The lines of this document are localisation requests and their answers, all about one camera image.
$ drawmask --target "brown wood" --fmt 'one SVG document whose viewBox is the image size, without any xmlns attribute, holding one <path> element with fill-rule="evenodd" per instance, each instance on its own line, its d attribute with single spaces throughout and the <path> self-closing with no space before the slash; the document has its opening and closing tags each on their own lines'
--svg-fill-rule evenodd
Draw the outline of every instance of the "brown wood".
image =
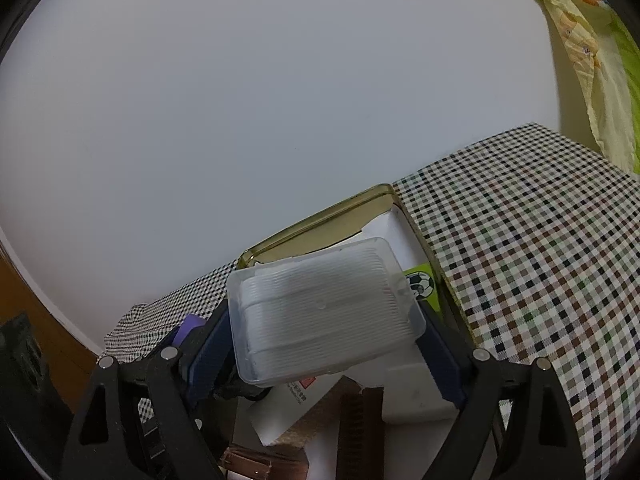
<svg viewBox="0 0 640 480">
<path fill-rule="evenodd" d="M 26 312 L 33 335 L 49 363 L 51 379 L 62 399 L 75 411 L 96 356 L 49 313 L 24 282 L 4 251 L 0 254 L 0 322 Z"/>
</svg>

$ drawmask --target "transparent lid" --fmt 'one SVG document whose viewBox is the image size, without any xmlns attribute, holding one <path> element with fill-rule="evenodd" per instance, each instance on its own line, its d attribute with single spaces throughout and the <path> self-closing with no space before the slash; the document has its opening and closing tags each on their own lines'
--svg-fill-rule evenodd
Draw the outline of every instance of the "transparent lid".
<svg viewBox="0 0 640 480">
<path fill-rule="evenodd" d="M 226 289 L 238 373 L 258 386 L 346 370 L 425 330 L 384 238 L 235 270 Z"/>
</svg>

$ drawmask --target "purple object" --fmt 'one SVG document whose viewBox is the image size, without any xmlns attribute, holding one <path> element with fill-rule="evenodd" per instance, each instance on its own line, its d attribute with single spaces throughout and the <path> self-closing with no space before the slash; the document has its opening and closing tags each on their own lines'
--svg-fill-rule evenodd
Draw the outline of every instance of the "purple object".
<svg viewBox="0 0 640 480">
<path fill-rule="evenodd" d="M 187 314 L 174 337 L 173 346 L 180 346 L 194 328 L 203 326 L 207 321 L 195 314 Z"/>
</svg>

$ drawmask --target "green cloth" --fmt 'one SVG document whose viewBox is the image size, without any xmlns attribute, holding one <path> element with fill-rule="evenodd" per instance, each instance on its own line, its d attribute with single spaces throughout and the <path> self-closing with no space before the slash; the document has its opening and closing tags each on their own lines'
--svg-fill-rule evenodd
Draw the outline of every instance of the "green cloth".
<svg viewBox="0 0 640 480">
<path fill-rule="evenodd" d="M 640 174 L 640 50 L 607 0 L 540 0 L 582 88 L 602 154 Z"/>
</svg>

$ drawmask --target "plaid fabric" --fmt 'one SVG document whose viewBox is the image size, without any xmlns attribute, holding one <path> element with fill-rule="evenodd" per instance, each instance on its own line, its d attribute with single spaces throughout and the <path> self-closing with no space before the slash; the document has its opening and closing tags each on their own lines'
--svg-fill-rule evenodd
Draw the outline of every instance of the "plaid fabric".
<svg viewBox="0 0 640 480">
<path fill-rule="evenodd" d="M 596 153 L 528 124 L 394 185 L 476 342 L 499 359 L 551 359 L 587 478 L 606 477 L 638 428 L 638 184 Z M 105 338 L 106 353 L 133 360 L 188 312 L 208 316 L 234 267 L 134 307 Z M 150 416 L 148 402 L 141 414 Z"/>
</svg>

